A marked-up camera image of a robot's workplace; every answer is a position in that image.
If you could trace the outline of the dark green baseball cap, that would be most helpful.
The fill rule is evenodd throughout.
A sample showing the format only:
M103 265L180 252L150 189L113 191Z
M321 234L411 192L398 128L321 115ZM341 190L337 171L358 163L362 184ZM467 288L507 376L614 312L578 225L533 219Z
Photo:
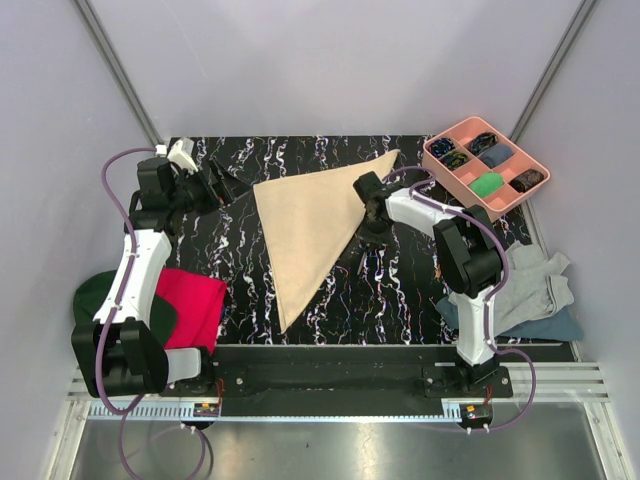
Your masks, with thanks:
M82 283L74 293L72 313L76 325L90 325L102 307L112 286L116 271L98 273ZM155 295L150 310L150 330L159 343L168 343L177 324L176 309L159 295Z

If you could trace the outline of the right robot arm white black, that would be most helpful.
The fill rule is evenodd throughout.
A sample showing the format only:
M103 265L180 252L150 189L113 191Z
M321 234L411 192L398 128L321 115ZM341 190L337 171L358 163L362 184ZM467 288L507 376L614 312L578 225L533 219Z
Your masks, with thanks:
M450 381L466 396L486 389L499 367L494 334L497 292L509 266L488 214L479 205L457 208L432 200L418 187L385 184L374 172L353 184L364 205L360 235L380 240L394 224L409 226L435 241L442 278L456 295L457 361Z

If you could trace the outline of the blue folded cloth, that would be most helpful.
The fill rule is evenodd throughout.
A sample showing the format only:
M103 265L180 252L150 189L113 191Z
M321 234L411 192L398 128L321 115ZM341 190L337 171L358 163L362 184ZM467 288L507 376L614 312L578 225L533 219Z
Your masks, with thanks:
M438 301L435 308L450 329L459 327L457 307L447 298ZM551 317L525 321L501 332L495 328L495 334L504 337L558 342L581 341L584 338L582 329L575 322L567 307L562 308Z

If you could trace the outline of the green rolled sock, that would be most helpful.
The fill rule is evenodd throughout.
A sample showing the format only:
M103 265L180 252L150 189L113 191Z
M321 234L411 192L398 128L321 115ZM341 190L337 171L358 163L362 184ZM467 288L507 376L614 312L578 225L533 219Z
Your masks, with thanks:
M499 173L487 172L469 184L470 190L479 198L486 198L499 190L504 180Z

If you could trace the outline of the aluminium frame rail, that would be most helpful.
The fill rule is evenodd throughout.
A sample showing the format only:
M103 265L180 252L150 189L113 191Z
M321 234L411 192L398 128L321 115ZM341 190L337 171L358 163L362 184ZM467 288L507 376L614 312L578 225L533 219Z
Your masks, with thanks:
M115 84L121 93L125 103L134 116L138 126L145 138L153 145L161 144L164 139L159 134L150 115L145 109L124 65L122 64L116 49L114 48L109 35L103 26L99 15L91 1L73 0L72 4L78 11L80 18L92 41L94 42L100 56L109 70Z

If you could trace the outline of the red folded cloth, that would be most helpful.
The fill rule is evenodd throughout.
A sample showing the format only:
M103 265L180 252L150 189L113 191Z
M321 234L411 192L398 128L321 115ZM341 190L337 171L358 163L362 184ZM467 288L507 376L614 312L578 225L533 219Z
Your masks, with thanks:
M227 284L205 275L164 268L156 294L176 313L175 326L164 347L167 350L204 347L213 353L224 311Z

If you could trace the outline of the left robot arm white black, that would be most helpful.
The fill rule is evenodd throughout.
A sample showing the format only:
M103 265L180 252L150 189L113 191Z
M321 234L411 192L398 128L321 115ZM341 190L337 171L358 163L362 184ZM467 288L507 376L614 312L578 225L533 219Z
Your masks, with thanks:
M181 384L196 396L215 386L212 368L227 284L167 265L184 215L225 201L186 154L137 165L138 188L121 206L124 247L114 271L85 281L73 300L71 345L89 394L160 394Z

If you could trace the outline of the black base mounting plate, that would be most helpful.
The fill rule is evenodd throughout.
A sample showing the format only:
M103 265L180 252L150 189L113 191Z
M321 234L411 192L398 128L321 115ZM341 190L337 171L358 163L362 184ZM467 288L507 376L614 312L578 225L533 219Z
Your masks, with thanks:
M217 348L200 377L169 384L163 395L226 398L272 391L391 391L431 398L507 399L508 369L496 358L470 367L453 346L259 346Z

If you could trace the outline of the beige cloth napkin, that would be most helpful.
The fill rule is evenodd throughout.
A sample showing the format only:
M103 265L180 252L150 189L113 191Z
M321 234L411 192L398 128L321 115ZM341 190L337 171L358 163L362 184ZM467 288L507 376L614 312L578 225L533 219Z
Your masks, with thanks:
M353 183L371 172L385 177L399 153L253 186L282 331L312 300L364 218Z

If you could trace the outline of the yellow patterned rolled sock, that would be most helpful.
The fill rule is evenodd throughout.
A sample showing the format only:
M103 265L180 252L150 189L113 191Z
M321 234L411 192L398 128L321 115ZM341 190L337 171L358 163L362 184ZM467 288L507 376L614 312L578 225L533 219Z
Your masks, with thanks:
M469 161L469 156L458 150L451 150L440 158L440 162L449 170L455 171Z

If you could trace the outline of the grey-blue rolled sock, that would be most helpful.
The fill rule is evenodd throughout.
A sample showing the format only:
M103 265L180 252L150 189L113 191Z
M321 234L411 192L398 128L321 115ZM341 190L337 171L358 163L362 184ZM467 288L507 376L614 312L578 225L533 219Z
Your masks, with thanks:
M496 168L514 155L513 149L506 144L496 144L479 155L479 159L490 169Z

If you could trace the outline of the grey t-shirt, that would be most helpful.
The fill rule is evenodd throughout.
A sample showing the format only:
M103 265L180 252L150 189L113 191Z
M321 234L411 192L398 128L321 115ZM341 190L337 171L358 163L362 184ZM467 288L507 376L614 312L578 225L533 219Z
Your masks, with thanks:
M558 252L547 258L537 244L515 242L506 250L509 278L493 296L494 334L522 322L555 315L574 302L564 276L569 260Z

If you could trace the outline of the pink divided tray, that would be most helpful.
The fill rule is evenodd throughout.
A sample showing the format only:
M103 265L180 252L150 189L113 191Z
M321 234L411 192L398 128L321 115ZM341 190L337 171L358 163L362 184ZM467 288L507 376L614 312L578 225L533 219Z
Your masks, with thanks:
M499 137L499 142L497 144L509 145L514 151L514 155L511 158L493 169L490 169L479 159L479 157L474 156L468 150L469 143L478 134L486 131L496 133ZM449 171L440 162L440 159L436 159L428 151L429 144L442 137L447 137L454 142L456 148L453 150L464 152L469 156L469 161L455 171ZM424 142L423 166L435 172L436 181L459 203L465 207L471 207L474 205L482 206L487 211L489 218L493 221L503 217L515 207L522 204L525 200L529 199L551 179L551 174L545 166L536 161L514 142L509 140L505 135L499 132L499 130L477 116L469 117L441 132L435 137L426 140ZM545 175L545 179L530 191L520 194L509 185L509 182L514 177L530 168L542 172ZM504 185L492 195L486 198L479 198L470 190L469 184L487 172L499 173L504 180Z

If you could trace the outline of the dark brown rolled sock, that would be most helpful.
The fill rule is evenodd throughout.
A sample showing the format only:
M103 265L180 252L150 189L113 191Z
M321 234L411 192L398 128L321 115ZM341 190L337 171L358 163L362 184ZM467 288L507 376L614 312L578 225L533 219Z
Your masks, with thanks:
M509 185L516 192L524 194L540 184L544 179L545 175L542 172L530 168L514 177L509 182Z

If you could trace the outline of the blue patterned rolled sock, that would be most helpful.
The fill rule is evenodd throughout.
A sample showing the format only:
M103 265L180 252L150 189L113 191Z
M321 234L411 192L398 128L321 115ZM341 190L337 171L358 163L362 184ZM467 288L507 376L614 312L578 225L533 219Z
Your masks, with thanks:
M436 159L440 159L455 148L456 146L451 139L442 137L430 143L428 146L428 151Z

